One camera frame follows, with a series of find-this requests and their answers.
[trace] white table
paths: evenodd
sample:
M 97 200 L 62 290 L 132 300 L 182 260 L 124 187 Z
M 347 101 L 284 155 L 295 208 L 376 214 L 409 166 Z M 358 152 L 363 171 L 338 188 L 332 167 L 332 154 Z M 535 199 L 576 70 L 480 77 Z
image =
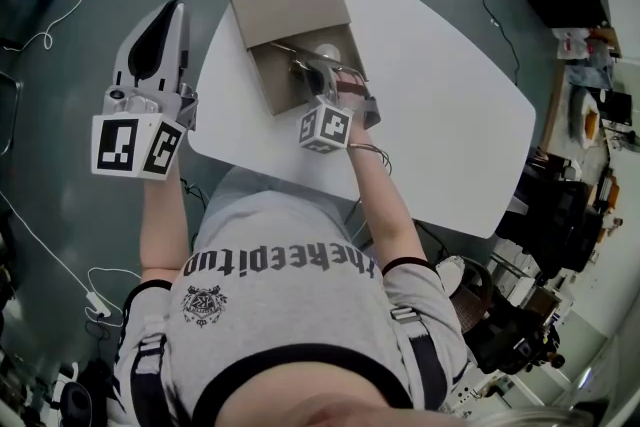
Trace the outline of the white table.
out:
M 489 237 L 516 188 L 535 112 L 511 81 L 419 0 L 346 0 L 382 122 L 374 142 L 413 217 Z M 346 152 L 298 147 L 300 107 L 276 117 L 229 6 L 197 86 L 192 148 L 203 155 L 355 200 Z

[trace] cardboard box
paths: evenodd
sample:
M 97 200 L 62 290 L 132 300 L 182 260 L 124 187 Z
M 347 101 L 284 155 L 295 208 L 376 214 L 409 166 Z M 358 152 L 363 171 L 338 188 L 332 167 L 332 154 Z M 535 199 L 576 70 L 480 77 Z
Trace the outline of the cardboard box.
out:
M 231 0 L 231 5 L 273 115 L 306 103 L 308 95 L 289 73 L 292 55 L 271 41 L 309 52 L 331 43 L 340 51 L 341 62 L 366 78 L 344 0 Z

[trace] white box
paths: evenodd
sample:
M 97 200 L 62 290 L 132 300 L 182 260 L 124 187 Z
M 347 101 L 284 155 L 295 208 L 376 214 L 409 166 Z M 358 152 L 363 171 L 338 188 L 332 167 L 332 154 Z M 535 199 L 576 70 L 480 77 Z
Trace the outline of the white box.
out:
M 185 127 L 163 114 L 94 116 L 91 172 L 164 180 L 185 132 Z
M 320 103 L 300 118 L 300 146 L 318 153 L 346 148 L 352 116 L 351 111 Z

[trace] green floor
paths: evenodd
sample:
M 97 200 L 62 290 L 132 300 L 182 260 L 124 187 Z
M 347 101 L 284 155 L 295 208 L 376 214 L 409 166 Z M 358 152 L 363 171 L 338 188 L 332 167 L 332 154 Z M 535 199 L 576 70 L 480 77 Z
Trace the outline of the green floor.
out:
M 24 82 L 15 147 L 0 162 L 0 189 L 49 247 L 86 281 L 92 266 L 138 267 L 141 184 L 92 176 L 89 170 L 91 116 L 101 109 L 111 82 L 115 53 L 122 39 L 149 10 L 166 0 L 85 0 L 53 31 L 50 51 L 34 43 L 20 56 L 0 50 L 0 69 Z M 191 59 L 187 80 L 195 85 L 209 42 L 228 0 L 183 0 L 192 14 Z M 506 74 L 513 56 L 481 0 L 421 0 L 473 41 Z M 0 0 L 0 34 L 26 39 L 63 14 L 74 0 L 55 0 L 34 13 L 28 2 Z M 541 133 L 551 90 L 554 40 L 526 0 L 487 0 L 514 42 L 522 63 L 520 88 L 536 108 L 534 143 Z M 194 154 L 183 145 L 182 175 L 211 191 L 228 169 L 224 163 Z M 202 208 L 187 199 L 189 223 L 197 229 Z M 84 291 L 19 224 L 18 298 L 5 310 L 1 344 L 19 354 L 32 373 L 47 374 L 57 361 L 86 360 L 96 341 L 83 329 Z M 482 241 L 437 229 L 452 252 L 473 256 L 487 251 Z M 428 250 L 437 247 L 431 241 Z M 134 280 L 98 277 L 100 291 L 116 303 Z M 102 344 L 113 349 L 117 333 Z

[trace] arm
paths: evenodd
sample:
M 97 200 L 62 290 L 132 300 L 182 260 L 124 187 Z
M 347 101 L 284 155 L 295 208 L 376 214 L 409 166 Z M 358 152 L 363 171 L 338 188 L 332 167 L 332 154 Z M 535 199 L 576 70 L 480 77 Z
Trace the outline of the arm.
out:
M 351 128 L 349 142 L 373 144 L 369 134 L 357 121 Z M 380 268 L 384 269 L 396 258 L 407 256 L 426 260 L 411 215 L 380 156 L 357 148 L 350 148 L 348 152 Z
M 173 282 L 189 258 L 187 216 L 180 186 L 178 161 L 164 182 L 146 180 L 140 230 L 142 282 Z

